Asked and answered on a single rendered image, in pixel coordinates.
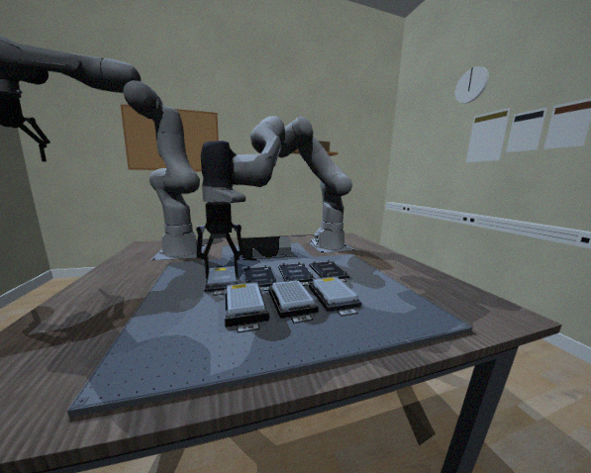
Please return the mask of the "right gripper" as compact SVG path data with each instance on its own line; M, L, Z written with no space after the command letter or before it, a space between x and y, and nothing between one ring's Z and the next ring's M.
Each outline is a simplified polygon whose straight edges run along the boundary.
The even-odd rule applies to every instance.
M32 125L43 141L23 124L25 121ZM0 94L0 125L4 127L20 128L27 133L39 143L42 161L47 161L44 148L47 147L47 143L50 143L50 141L39 128L34 118L24 118L19 98Z

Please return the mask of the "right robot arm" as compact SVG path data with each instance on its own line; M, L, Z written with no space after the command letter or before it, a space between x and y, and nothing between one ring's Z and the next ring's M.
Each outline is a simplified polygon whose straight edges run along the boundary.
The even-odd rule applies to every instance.
M21 45L0 36L0 94L22 98L19 81L43 84L49 79L49 71L60 72L92 88L124 93L129 106L154 121L157 152L166 165L149 177L162 204L165 222L159 253L184 256L197 252L190 208L181 194L198 190L200 178L185 153L178 111L161 105L158 95L141 82L139 72L129 63Z

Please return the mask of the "grey operator panel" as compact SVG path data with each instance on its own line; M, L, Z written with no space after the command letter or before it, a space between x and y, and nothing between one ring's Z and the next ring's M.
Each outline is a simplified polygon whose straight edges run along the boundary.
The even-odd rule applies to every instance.
M292 256L290 236L242 238L243 259Z

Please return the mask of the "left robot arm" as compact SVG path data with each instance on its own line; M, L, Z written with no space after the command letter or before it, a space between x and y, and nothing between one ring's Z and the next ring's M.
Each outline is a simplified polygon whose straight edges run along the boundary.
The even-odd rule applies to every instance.
M250 140L253 148L261 154L236 155L225 141L203 143L203 202L209 205L244 202L246 195L234 190L233 185L266 185L277 158L288 156L304 144L298 149L299 153L321 180L323 198L323 220L311 241L315 247L324 249L344 248L342 196L350 192L352 182L313 136L311 123L299 117L284 128L280 118L268 117L252 130Z

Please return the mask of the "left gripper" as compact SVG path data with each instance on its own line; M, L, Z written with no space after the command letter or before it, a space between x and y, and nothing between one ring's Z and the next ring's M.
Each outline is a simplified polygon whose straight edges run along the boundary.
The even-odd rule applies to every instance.
M237 251L231 237L230 234L227 233L227 241L234 253L234 257L235 257L235 273L236 276L238 276L238 263L237 260L241 259L241 255L244 254L244 249L243 249L243 243L242 243L242 237L241 237L241 225L233 225L232 223L232 215L231 215L231 203L226 204L226 205L209 205L209 204L205 204L206 206L206 225L205 226L198 226L196 228L197 234L198 234L198 240L197 240L197 257L201 258L201 262L205 263L205 270L206 270L206 279L208 279L209 277L209 272L208 272L208 253L210 250L210 247L212 245L213 242L213 238L209 238L209 241L207 243L205 252L202 253L201 251L201 247L202 247L202 233L204 233L205 229L209 232L210 230L210 223L213 222L224 222L227 223L227 226L232 226L232 228L235 229L235 232L237 232L237 237L238 237L238 242L239 242L239 248L240 250ZM210 232L209 232L210 233Z

